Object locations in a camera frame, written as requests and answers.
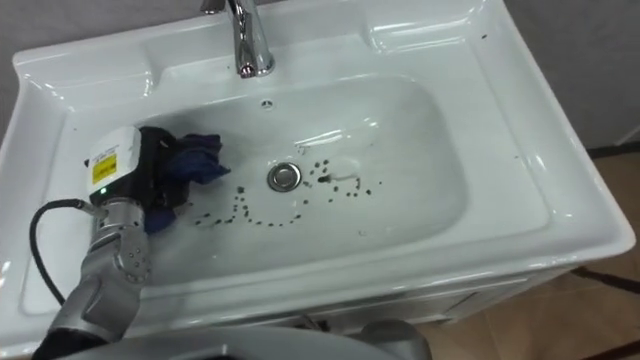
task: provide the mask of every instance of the wall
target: wall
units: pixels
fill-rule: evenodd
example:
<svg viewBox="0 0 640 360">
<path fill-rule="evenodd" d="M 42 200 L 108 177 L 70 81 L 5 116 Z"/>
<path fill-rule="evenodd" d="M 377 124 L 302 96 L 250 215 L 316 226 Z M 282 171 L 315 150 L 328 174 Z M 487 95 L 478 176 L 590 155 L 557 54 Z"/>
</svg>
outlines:
<svg viewBox="0 0 640 360">
<path fill-rule="evenodd" d="M 0 137 L 16 97 L 15 52 L 200 16 L 200 1 L 0 0 Z M 506 2 L 585 145 L 640 141 L 640 2 Z"/>
</svg>

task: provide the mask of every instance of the faucet handle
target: faucet handle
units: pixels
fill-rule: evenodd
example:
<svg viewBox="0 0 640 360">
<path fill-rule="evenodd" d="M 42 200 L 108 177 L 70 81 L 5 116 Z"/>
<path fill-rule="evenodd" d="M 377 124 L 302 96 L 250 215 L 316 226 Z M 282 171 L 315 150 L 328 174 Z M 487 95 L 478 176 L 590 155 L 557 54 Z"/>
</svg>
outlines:
<svg viewBox="0 0 640 360">
<path fill-rule="evenodd" d="M 204 0 L 202 1 L 202 6 L 200 6 L 200 11 L 207 15 L 217 14 L 224 11 L 225 3 L 225 0 Z"/>
</svg>

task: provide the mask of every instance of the cable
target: cable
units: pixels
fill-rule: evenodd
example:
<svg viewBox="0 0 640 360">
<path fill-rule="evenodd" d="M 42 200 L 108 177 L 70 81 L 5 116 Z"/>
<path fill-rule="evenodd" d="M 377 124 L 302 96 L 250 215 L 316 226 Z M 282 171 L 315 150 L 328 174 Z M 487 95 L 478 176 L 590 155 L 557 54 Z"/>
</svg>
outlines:
<svg viewBox="0 0 640 360">
<path fill-rule="evenodd" d="M 64 304 L 64 296 L 60 293 L 60 290 L 56 287 L 47 272 L 44 263 L 42 262 L 42 257 L 40 256 L 40 251 L 38 250 L 38 242 L 36 240 L 36 229 L 38 227 L 38 222 L 42 215 L 45 212 L 51 209 L 61 209 L 61 208 L 73 208 L 84 210 L 87 204 L 85 201 L 80 199 L 63 199 L 63 200 L 55 200 L 46 203 L 42 206 L 35 214 L 33 214 L 33 218 L 31 219 L 31 225 L 29 225 L 29 246 L 31 247 L 31 255 L 33 255 L 33 260 L 36 263 L 36 268 L 38 268 L 38 272 L 40 272 L 40 276 L 42 276 L 42 280 L 51 291 L 51 294 L 56 298 L 60 305 Z"/>
</svg>

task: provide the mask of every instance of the chrome faucet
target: chrome faucet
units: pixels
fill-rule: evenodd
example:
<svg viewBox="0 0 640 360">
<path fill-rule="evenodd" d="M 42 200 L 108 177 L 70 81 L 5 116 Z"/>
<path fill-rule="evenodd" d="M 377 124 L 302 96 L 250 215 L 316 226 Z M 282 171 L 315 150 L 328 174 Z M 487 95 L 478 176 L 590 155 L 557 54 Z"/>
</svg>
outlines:
<svg viewBox="0 0 640 360">
<path fill-rule="evenodd" d="M 233 42 L 236 55 L 236 71 L 243 79 L 269 75 L 275 60 L 264 37 L 262 22 L 254 0 L 204 0 L 200 11 L 207 15 L 224 10 L 229 3 L 233 23 Z"/>
</svg>

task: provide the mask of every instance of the gray wall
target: gray wall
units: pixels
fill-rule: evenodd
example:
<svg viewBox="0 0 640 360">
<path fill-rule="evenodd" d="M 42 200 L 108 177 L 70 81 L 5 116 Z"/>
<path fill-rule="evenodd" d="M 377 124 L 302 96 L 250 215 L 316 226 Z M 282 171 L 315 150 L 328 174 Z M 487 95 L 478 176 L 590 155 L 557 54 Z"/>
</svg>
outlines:
<svg viewBox="0 0 640 360">
<path fill-rule="evenodd" d="M 633 130 L 640 130 L 640 2 L 506 2 L 585 145 L 640 140 L 640 132 L 633 137 Z M 15 52 L 200 16 L 199 4 L 200 0 L 0 0 L 0 137 L 16 97 L 11 67 Z"/>
</svg>

